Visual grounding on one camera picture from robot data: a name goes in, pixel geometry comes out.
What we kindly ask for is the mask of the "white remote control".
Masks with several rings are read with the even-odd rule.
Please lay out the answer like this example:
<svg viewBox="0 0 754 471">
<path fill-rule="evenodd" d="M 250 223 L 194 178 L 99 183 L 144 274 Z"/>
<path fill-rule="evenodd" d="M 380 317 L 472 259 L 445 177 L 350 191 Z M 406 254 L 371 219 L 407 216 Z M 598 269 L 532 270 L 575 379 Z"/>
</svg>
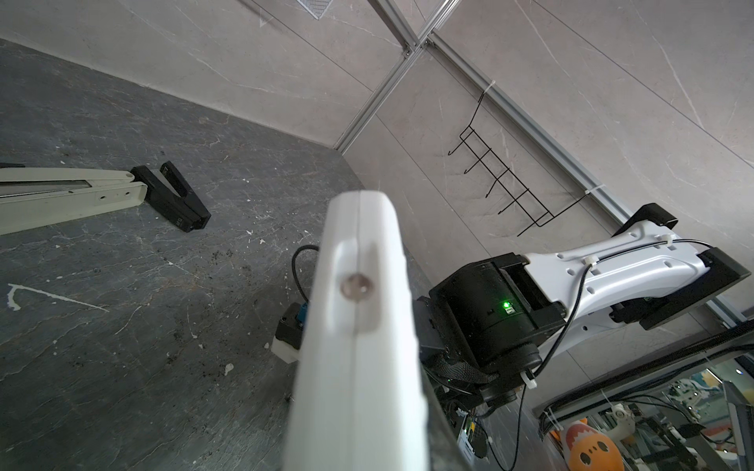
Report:
<svg viewBox="0 0 754 471">
<path fill-rule="evenodd" d="M 428 404 L 396 210 L 328 206 L 296 367 L 283 468 L 426 470 Z"/>
</svg>

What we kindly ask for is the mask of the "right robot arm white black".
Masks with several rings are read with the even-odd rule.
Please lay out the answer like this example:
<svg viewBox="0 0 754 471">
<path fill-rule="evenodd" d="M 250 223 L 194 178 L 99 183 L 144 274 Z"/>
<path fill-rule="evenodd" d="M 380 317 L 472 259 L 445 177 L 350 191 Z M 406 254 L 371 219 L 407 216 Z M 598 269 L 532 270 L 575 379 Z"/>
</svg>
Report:
<svg viewBox="0 0 754 471">
<path fill-rule="evenodd" d="M 604 333 L 660 327 L 742 282 L 722 249 L 643 205 L 610 239 L 469 263 L 414 302 L 419 358 L 443 406 L 490 411 L 533 389 L 559 354 Z"/>
</svg>

